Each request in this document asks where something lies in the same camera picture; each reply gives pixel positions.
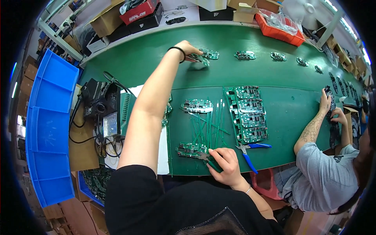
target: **blue-handled pliers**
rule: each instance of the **blue-handled pliers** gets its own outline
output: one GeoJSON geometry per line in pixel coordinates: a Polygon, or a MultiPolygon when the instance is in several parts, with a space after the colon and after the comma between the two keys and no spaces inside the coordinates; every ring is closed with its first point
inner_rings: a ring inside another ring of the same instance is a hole
{"type": "Polygon", "coordinates": [[[255,173],[255,174],[258,174],[257,170],[255,169],[255,167],[253,166],[252,162],[251,162],[251,159],[249,158],[248,154],[247,154],[247,151],[246,149],[255,149],[255,148],[271,148],[271,145],[269,144],[248,144],[248,145],[240,145],[240,146],[236,146],[238,149],[242,150],[243,151],[243,157],[246,159],[246,162],[248,164],[248,166],[252,169],[252,171],[255,173]]]}

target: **black bracelet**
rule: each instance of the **black bracelet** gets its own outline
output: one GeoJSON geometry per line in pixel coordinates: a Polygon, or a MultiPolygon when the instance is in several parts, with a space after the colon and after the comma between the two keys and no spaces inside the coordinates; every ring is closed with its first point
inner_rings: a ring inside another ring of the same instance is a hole
{"type": "Polygon", "coordinates": [[[169,50],[172,49],[172,48],[178,49],[178,50],[180,50],[181,52],[183,52],[184,59],[183,59],[179,64],[183,63],[183,62],[185,61],[185,52],[183,51],[183,49],[181,49],[180,47],[170,47],[167,51],[169,51],[169,50]]]}

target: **black shirt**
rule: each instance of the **black shirt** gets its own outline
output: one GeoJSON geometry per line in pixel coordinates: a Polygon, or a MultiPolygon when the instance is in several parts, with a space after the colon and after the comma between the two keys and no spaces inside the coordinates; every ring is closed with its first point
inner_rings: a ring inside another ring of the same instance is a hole
{"type": "Polygon", "coordinates": [[[196,181],[164,194],[153,170],[141,165],[113,172],[105,216],[111,235],[284,234],[244,192],[196,181]]]}

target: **orange plastic crate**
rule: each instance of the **orange plastic crate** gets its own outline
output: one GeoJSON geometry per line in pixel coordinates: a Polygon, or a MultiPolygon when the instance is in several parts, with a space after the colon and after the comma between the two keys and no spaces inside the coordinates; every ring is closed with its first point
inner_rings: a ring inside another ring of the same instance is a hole
{"type": "MultiPolygon", "coordinates": [[[[257,13],[255,15],[255,18],[256,18],[256,21],[257,21],[258,25],[260,26],[261,32],[264,36],[275,38],[275,39],[293,44],[297,47],[300,46],[305,41],[305,38],[302,35],[302,33],[300,32],[300,30],[298,30],[296,35],[293,36],[293,35],[285,32],[285,31],[283,31],[282,29],[278,29],[276,27],[269,26],[266,23],[264,17],[260,13],[257,13]]],[[[288,18],[286,18],[286,24],[291,26],[291,21],[288,18]]]]}

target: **white fan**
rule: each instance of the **white fan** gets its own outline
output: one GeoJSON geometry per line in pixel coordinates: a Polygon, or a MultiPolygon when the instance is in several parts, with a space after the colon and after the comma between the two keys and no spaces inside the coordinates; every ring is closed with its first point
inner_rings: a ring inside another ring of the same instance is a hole
{"type": "Polygon", "coordinates": [[[319,0],[285,0],[283,2],[282,11],[288,15],[292,21],[309,30],[317,30],[317,15],[321,14],[318,11],[319,0]]]}

